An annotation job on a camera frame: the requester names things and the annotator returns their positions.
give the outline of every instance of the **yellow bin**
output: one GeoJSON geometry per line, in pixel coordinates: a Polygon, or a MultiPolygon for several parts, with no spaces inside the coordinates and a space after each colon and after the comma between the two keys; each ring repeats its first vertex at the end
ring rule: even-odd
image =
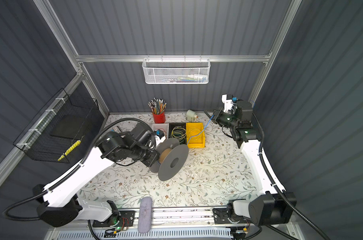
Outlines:
{"type": "MultiPolygon", "coordinates": [[[[202,122],[187,122],[187,142],[191,136],[198,135],[204,129],[202,122]]],[[[202,132],[197,137],[192,137],[188,144],[189,148],[202,148],[205,147],[205,133],[202,132]]]]}

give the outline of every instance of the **black wire basket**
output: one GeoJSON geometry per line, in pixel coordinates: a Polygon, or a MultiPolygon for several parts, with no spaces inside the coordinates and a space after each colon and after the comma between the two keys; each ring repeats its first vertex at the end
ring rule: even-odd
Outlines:
{"type": "Polygon", "coordinates": [[[21,135],[14,146],[36,161],[70,163],[79,161],[98,134],[103,116],[97,100],[66,95],[45,118],[21,135]]]}

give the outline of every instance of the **table surface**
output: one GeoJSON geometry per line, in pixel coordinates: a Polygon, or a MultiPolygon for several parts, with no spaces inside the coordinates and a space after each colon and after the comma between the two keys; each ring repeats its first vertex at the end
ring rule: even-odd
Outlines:
{"type": "MultiPolygon", "coordinates": [[[[205,126],[209,118],[204,113],[198,116],[205,126]]],[[[150,126],[154,123],[152,114],[120,114],[110,115],[106,124],[121,118],[137,118],[150,126]]],[[[166,122],[186,122],[185,113],[166,114],[166,122]]],[[[130,131],[136,122],[118,125],[122,131],[130,131]]],[[[153,207],[217,206],[230,199],[255,199],[256,184],[236,142],[213,122],[205,135],[205,148],[190,148],[184,166],[170,180],[160,181],[157,173],[140,162],[129,167],[114,164],[90,180],[78,195],[89,200],[112,200],[118,208],[140,207],[141,198],[147,196],[152,197],[153,207]]]]}

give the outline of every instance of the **white mesh basket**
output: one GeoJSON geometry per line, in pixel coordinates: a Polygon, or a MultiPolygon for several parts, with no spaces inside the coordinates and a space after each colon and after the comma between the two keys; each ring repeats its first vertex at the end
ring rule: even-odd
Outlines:
{"type": "Polygon", "coordinates": [[[207,61],[143,60],[145,82],[148,84],[206,84],[211,63],[207,61]]]}

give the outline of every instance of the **brown spool core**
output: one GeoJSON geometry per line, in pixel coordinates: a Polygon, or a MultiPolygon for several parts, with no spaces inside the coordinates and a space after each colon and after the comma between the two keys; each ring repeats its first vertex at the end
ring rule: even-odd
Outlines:
{"type": "Polygon", "coordinates": [[[167,149],[165,149],[162,153],[161,153],[161,155],[160,155],[160,157],[159,157],[159,163],[160,164],[162,164],[163,163],[163,161],[164,161],[164,159],[166,158],[166,156],[168,156],[168,154],[170,153],[172,151],[172,148],[167,148],[167,149]]]}

